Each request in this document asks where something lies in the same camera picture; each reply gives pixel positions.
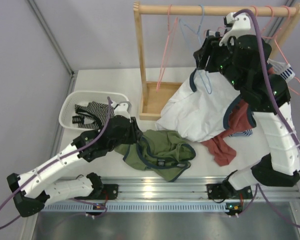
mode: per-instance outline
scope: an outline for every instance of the white t-shirt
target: white t-shirt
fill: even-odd
[[[199,70],[206,85],[204,70]],[[240,101],[240,92],[219,72],[207,73],[212,93],[208,94],[198,72],[194,74],[197,91],[190,87],[189,77],[169,99],[155,123],[157,130],[174,130],[192,142],[207,141],[222,133],[228,125],[228,117]]]

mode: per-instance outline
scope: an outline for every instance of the robotic arm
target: robotic arm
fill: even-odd
[[[75,197],[95,199],[101,194],[104,185],[93,172],[76,180],[56,181],[67,172],[105,156],[120,144],[134,144],[140,140],[142,132],[136,118],[129,114],[131,104],[112,102],[111,106],[114,108],[114,117],[109,120],[98,141],[85,148],[101,132],[84,131],[64,150],[42,165],[29,172],[20,175],[12,173],[7,177],[12,192],[32,178],[13,198],[22,217],[34,215],[45,206],[58,201]],[[77,154],[70,154],[76,150],[79,150]]]
[[[265,133],[270,153],[255,165],[232,172],[221,184],[224,196],[235,196],[238,190],[261,183],[266,186],[292,187],[300,179],[300,150],[273,106],[274,95],[279,111],[293,130],[290,93],[286,81],[277,74],[268,75],[271,93],[265,83],[257,37],[249,34],[250,20],[245,13],[229,13],[223,37],[208,36],[193,56],[199,70],[220,72],[240,91],[252,108],[254,117]],[[262,39],[264,60],[272,48]]]

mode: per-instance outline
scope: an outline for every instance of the laundry basket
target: laundry basket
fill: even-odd
[[[77,127],[77,124],[72,123],[72,117],[77,115],[75,112],[75,105],[86,106],[90,102],[108,104],[107,97],[110,97],[110,99],[116,103],[128,101],[128,98],[125,95],[116,92],[75,91],[69,94],[60,111],[60,125],[66,129],[89,130],[87,128]]]

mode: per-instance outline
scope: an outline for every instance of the blue clothes hanger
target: blue clothes hanger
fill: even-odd
[[[191,27],[190,27],[190,26],[189,26],[182,18],[179,19],[179,26],[180,26],[180,30],[181,30],[182,36],[183,36],[183,38],[184,38],[184,40],[185,40],[185,43],[186,43],[188,49],[189,49],[192,53],[194,53],[195,50],[191,47],[191,44],[190,44],[190,42],[189,42],[189,39],[186,37],[186,34],[184,33],[183,27],[187,27],[191,32],[193,32],[193,33],[198,37],[200,46],[202,46],[203,43],[202,43],[202,39],[201,39],[201,35],[202,35],[202,34],[201,34],[201,26],[202,26],[202,23],[203,23],[203,21],[204,21],[205,7],[204,7],[203,5],[199,5],[199,6],[202,8],[202,16],[201,16],[200,24],[199,24],[199,27],[198,27],[198,30],[197,30],[197,31],[193,30],[193,29],[192,29],[192,28],[191,28]],[[208,84],[209,84],[210,91],[208,90],[208,88],[207,88],[207,86],[206,86],[206,84],[205,84],[205,81],[204,81],[204,79],[203,79],[203,77],[202,77],[200,71],[198,71],[198,68],[196,68],[196,72],[199,74],[199,76],[200,76],[200,78],[201,78],[201,80],[202,80],[202,83],[203,83],[203,85],[204,85],[204,87],[205,87],[205,89],[206,89],[206,92],[207,92],[208,94],[211,94],[211,93],[212,93],[212,87],[211,87],[210,79],[209,79],[209,77],[208,77],[208,73],[205,72],[205,76],[206,76],[206,78],[208,79]]]

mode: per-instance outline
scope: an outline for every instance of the wooden rod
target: wooden rod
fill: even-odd
[[[139,3],[139,13],[145,15],[167,15],[168,14],[167,5],[141,5]],[[269,7],[258,6],[259,17],[271,17],[272,12]],[[275,17],[287,17],[288,10],[285,7],[274,6]],[[250,9],[254,14],[256,10],[251,6],[204,6],[204,15],[206,16],[226,16],[228,13],[237,12],[241,9]],[[297,9],[295,7],[290,7],[291,16],[293,17]],[[202,15],[201,6],[178,6],[172,5],[170,9],[170,15]]]
[[[295,8],[296,8],[296,13],[294,14],[294,17],[292,17],[290,19],[289,23],[287,25],[285,25],[285,27],[283,29],[280,30],[280,32],[276,38],[276,42],[280,48],[286,42],[286,40],[291,35],[292,31],[294,30],[294,28],[296,27],[296,25],[298,24],[298,22],[300,20],[300,3],[295,4]],[[279,50],[278,50],[274,40],[271,41],[270,45],[272,47],[272,52],[271,52],[270,58],[273,59],[277,55]]]
[[[142,99],[143,103],[148,103],[148,87],[146,78],[146,64],[145,64],[145,51],[144,51],[144,36],[142,33],[142,22],[140,15],[140,3],[135,2],[133,4],[133,14],[135,23],[136,43],[139,54],[140,74],[141,74],[141,85],[142,85]]]

